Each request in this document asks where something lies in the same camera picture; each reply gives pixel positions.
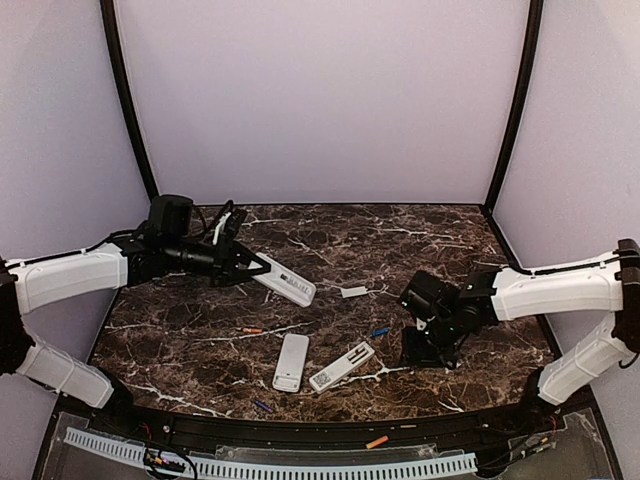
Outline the white remote control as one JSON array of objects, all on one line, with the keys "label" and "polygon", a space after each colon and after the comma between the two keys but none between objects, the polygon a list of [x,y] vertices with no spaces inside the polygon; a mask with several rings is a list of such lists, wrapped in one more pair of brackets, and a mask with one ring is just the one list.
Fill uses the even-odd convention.
[{"label": "white remote control", "polygon": [[269,264],[270,271],[254,276],[254,280],[301,307],[311,305],[316,293],[315,284],[266,254],[257,253],[257,257]]},{"label": "white remote control", "polygon": [[286,393],[300,390],[309,343],[309,337],[305,335],[284,336],[272,381],[275,390]]},{"label": "white remote control", "polygon": [[366,363],[374,353],[375,350],[367,342],[361,342],[313,375],[309,383],[317,393],[322,393]]}]

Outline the purple battery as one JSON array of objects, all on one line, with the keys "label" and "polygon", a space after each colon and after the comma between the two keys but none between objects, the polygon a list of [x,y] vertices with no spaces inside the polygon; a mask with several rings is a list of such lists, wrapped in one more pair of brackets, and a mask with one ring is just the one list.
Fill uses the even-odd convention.
[{"label": "purple battery", "polygon": [[270,407],[269,405],[267,405],[266,403],[260,401],[260,400],[255,400],[254,401],[255,405],[258,406],[259,408],[269,412],[269,413],[273,413],[273,408]]}]

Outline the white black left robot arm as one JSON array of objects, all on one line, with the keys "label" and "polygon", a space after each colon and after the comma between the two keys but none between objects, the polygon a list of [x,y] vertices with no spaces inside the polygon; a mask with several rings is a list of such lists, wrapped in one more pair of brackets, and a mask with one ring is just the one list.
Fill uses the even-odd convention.
[{"label": "white black left robot arm", "polygon": [[272,267],[236,241],[246,211],[227,201],[213,226],[190,235],[194,203],[180,195],[152,199],[137,228],[114,232],[84,249],[1,263],[1,372],[19,374],[102,410],[120,436],[141,427],[132,395],[113,375],[79,361],[27,331],[24,315],[98,291],[145,284],[172,273],[208,278],[213,287],[244,283]]}]

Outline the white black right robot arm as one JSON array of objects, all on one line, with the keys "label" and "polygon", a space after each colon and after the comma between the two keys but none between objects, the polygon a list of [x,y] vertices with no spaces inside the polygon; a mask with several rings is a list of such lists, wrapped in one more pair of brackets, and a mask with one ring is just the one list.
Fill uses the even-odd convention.
[{"label": "white black right robot arm", "polygon": [[532,270],[502,267],[475,271],[462,287],[419,270],[398,302],[415,321],[402,334],[408,366],[454,369],[470,334],[528,316],[602,311],[605,316],[559,359],[530,375],[522,403],[510,413],[521,434],[534,432],[549,408],[617,365],[639,356],[639,246],[622,239],[597,257]]}]

